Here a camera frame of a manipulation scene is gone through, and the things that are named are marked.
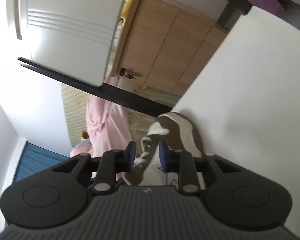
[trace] cabinet handle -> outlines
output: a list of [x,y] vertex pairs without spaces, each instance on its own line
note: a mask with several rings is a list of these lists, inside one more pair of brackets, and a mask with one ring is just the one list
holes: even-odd
[[16,35],[18,40],[22,40],[21,31],[20,31],[20,0],[13,0],[14,8],[14,25],[16,28]]

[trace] wooden panel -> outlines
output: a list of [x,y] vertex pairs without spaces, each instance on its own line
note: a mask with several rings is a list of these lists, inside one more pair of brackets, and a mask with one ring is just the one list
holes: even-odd
[[146,85],[171,92],[214,21],[180,10],[146,80]]
[[204,66],[208,63],[215,51],[218,49],[226,33],[216,27],[212,27],[206,38],[202,42],[197,53],[191,60],[190,64],[184,71],[178,83],[175,85],[172,93],[176,95],[183,95],[188,89],[194,79],[199,75]]
[[130,30],[130,27],[133,23],[133,19],[134,19],[134,16],[136,14],[136,11],[138,9],[139,3],[140,3],[140,0],[133,0],[132,4],[130,6],[130,9],[128,11],[128,16],[127,16],[127,19],[125,21],[123,30],[121,32],[118,48],[117,48],[115,58],[114,58],[114,61],[113,61],[113,64],[112,64],[112,69],[111,69],[110,75],[113,76],[113,77],[115,76],[115,74],[118,71],[119,62],[121,60],[122,52],[123,52],[124,46],[126,44],[127,37],[128,37],[128,34],[129,34],[129,30]]
[[141,0],[125,43],[119,68],[144,83],[179,8],[160,0]]

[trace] blue door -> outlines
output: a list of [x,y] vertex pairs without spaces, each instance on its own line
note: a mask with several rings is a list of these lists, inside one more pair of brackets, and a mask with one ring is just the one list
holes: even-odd
[[69,157],[48,151],[31,143],[26,143],[13,181],[19,181],[39,171],[45,170]]

